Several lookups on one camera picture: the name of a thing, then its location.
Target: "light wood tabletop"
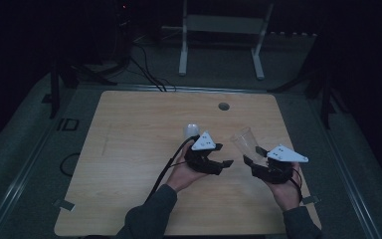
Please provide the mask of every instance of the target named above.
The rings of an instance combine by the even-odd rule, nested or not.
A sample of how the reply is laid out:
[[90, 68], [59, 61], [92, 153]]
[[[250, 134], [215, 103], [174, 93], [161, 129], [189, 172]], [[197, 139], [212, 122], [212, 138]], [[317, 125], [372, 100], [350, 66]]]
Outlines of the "light wood tabletop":
[[[229, 105], [227, 111], [219, 103]], [[276, 99], [270, 95], [104, 92], [55, 225], [60, 236], [115, 235], [129, 209], [141, 205], [166, 162], [183, 142], [183, 128], [197, 123], [220, 151], [211, 160], [233, 159], [178, 193], [166, 235], [285, 233], [282, 212], [267, 186], [252, 177], [230, 137], [249, 126], [267, 150], [292, 148]], [[167, 172], [162, 183], [167, 179]], [[308, 196], [306, 183], [303, 196]], [[320, 227], [315, 208], [308, 211]]]

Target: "person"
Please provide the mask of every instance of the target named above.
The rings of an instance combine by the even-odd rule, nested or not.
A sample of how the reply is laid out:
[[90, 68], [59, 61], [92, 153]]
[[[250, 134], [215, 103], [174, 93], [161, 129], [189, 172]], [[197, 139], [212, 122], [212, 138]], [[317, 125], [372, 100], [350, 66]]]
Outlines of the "person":
[[[196, 180], [207, 176], [205, 173], [196, 172], [186, 163], [184, 155], [189, 144], [184, 147], [178, 157], [170, 176], [165, 184], [141, 206], [128, 211], [125, 216], [124, 226], [115, 236], [116, 239], [155, 239], [162, 238], [173, 210], [177, 193]], [[294, 163], [293, 168], [299, 171], [299, 164]], [[300, 179], [295, 172], [292, 177], [300, 184]], [[295, 186], [288, 181], [284, 184], [267, 183], [276, 203], [283, 211], [286, 234], [291, 239], [321, 238], [321, 231], [315, 226], [304, 206], [299, 206], [299, 193]]]

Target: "person's left hand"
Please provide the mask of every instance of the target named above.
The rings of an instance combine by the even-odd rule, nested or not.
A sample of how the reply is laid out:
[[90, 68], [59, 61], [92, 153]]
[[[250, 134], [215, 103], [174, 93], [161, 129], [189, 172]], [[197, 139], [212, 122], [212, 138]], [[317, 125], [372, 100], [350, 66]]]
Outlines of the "person's left hand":
[[185, 162], [185, 153], [189, 149], [192, 143], [187, 143], [182, 149], [181, 155], [176, 159], [176, 163], [180, 163], [174, 166], [172, 173], [170, 173], [169, 178], [166, 181], [166, 184], [170, 186], [176, 192], [179, 192], [182, 189], [187, 188], [194, 181], [208, 175], [202, 172], [196, 172], [188, 166]]

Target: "metal stand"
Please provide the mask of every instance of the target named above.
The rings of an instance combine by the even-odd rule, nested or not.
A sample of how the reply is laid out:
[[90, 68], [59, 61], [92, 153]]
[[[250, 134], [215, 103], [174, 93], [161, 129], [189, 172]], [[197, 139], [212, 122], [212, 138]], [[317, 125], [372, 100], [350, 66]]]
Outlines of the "metal stand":
[[287, 89], [296, 86], [303, 81], [310, 81], [304, 91], [308, 99], [315, 99], [322, 90], [320, 117], [324, 126], [326, 128], [330, 128], [328, 123], [328, 114], [333, 112], [333, 109], [330, 104], [332, 97], [332, 76], [329, 67], [321, 67], [310, 73], [307, 73], [304, 76], [299, 76], [290, 82], [283, 84], [282, 86], [268, 90], [268, 93], [282, 93], [283, 91], [286, 91]]
[[256, 70], [257, 79], [263, 80], [265, 74], [263, 72], [260, 60], [260, 50], [266, 36], [266, 30], [269, 20], [272, 16], [274, 4], [269, 5], [265, 18], [242, 18], [242, 17], [221, 17], [206, 15], [188, 15], [188, 1], [183, 0], [183, 18], [182, 18], [182, 49], [179, 60], [179, 75], [187, 74], [187, 58], [188, 58], [188, 31], [204, 31], [204, 32], [223, 32], [223, 33], [240, 33], [240, 34], [258, 34], [259, 41], [255, 48], [251, 50], [254, 68]]
[[106, 86], [117, 85], [117, 83], [108, 81], [104, 77], [91, 71], [90, 69], [83, 66], [82, 64], [79, 64], [75, 60], [71, 60], [68, 58], [53, 60], [52, 69], [51, 69], [51, 94], [45, 100], [45, 103], [52, 104], [51, 115], [50, 115], [51, 119], [55, 117], [55, 115], [57, 114], [60, 108], [59, 77], [61, 77], [62, 81], [64, 82], [64, 85], [67, 88], [74, 89], [79, 84], [79, 80], [77, 79], [76, 73], [74, 72], [72, 67], [76, 68], [78, 71], [82, 72], [83, 74], [90, 76], [97, 83], [100, 83]]

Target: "black cable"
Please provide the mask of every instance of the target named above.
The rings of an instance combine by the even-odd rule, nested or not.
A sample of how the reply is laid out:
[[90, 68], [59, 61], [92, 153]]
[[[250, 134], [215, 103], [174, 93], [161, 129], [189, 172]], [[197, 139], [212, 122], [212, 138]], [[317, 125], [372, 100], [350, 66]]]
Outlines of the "black cable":
[[181, 149], [185, 146], [185, 144], [187, 144], [189, 141], [191, 140], [197, 140], [198, 139], [198, 136], [190, 136], [188, 137], [184, 142], [182, 142], [182, 144], [179, 146], [179, 148], [176, 150], [175, 154], [173, 154], [173, 156], [169, 159], [169, 161], [166, 163], [165, 167], [163, 168], [163, 170], [160, 172], [159, 176], [157, 177], [157, 180], [156, 182], [154, 183], [154, 186], [153, 188], [151, 189], [151, 192], [150, 194], [148, 194], [148, 197], [147, 199], [145, 199], [145, 201], [147, 202], [148, 199], [150, 199], [150, 197], [154, 194], [154, 192], [156, 192], [157, 188], [159, 187], [159, 184], [161, 182], [161, 180], [163, 179], [164, 175], [166, 174], [167, 170], [169, 169], [169, 167], [171, 166], [173, 160], [175, 160], [176, 156], [178, 155], [178, 153], [181, 151]]
[[290, 178], [290, 182], [293, 183], [293, 185], [296, 187], [296, 190], [299, 194], [299, 202], [302, 201], [302, 191], [300, 190], [302, 188], [302, 177], [300, 176], [299, 172], [293, 168], [293, 171], [296, 172], [296, 174], [299, 176], [299, 182], [300, 182], [300, 185], [298, 185], [295, 180], [293, 180], [293, 178]]
[[169, 167], [174, 167], [174, 166], [176, 166], [176, 165], [179, 165], [179, 164], [182, 164], [182, 163], [185, 163], [185, 162], [186, 162], [186, 161], [178, 162], [178, 163], [175, 163], [175, 164], [170, 165]]
[[[131, 70], [126, 70], [127, 72], [129, 73], [133, 73], [133, 74], [136, 74], [136, 75], [139, 75], [143, 78], [146, 78], [144, 75], [140, 74], [140, 73], [137, 73], [137, 72], [134, 72], [134, 71], [131, 71]], [[171, 84], [169, 81], [167, 81], [166, 79], [163, 79], [163, 78], [156, 78], [157, 80], [161, 80], [163, 82], [165, 82], [167, 85], [171, 86], [173, 88], [173, 91], [176, 92], [176, 87], [175, 85]]]
[[[157, 81], [158, 83], [160, 83], [160, 82], [158, 81], [158, 79], [164, 81], [167, 85], [173, 87], [173, 88], [175, 89], [175, 92], [176, 92], [176, 87], [173, 86], [169, 81], [167, 81], [166, 79], [162, 79], [162, 78], [156, 78], [156, 77], [154, 77], [153, 75], [151, 75], [150, 71], [148, 70], [147, 54], [145, 53], [144, 48], [141, 47], [141, 46], [139, 46], [138, 44], [133, 44], [133, 46], [139, 48], [139, 49], [141, 50], [142, 54], [144, 55], [144, 66], [145, 66], [145, 71], [146, 71], [146, 73], [148, 74], [148, 77], [151, 78], [151, 79], [153, 79], [153, 80], [155, 80], [155, 81]], [[164, 85], [161, 84], [161, 86], [163, 87], [163, 90], [166, 92], [166, 88], [164, 87]]]
[[145, 76], [145, 78], [150, 82], [150, 83], [152, 83], [157, 89], [159, 89], [159, 91], [160, 92], [163, 92], [163, 90], [162, 89], [160, 89], [160, 87], [158, 86], [158, 84], [160, 84], [160, 85], [163, 85], [163, 84], [161, 84], [160, 82], [158, 82], [157, 80], [156, 81], [154, 81], [154, 79], [152, 79], [152, 78], [150, 78], [148, 75], [147, 75], [147, 73], [146, 73], [146, 71], [134, 60], [134, 59], [132, 59], [132, 58], [130, 58], [131, 59], [131, 62], [133, 63], [133, 64], [135, 64], [135, 66], [137, 66], [138, 67], [138, 69], [144, 74], [144, 76]]
[[63, 175], [65, 175], [65, 176], [68, 176], [68, 177], [73, 177], [73, 175], [70, 174], [70, 173], [65, 172], [65, 170], [64, 170], [64, 164], [65, 164], [65, 162], [66, 162], [70, 157], [72, 157], [72, 156], [80, 156], [80, 153], [79, 153], [79, 152], [71, 153], [70, 155], [66, 156], [66, 157], [62, 160], [62, 162], [61, 162], [61, 164], [60, 164], [60, 171], [61, 171], [61, 173], [62, 173]]

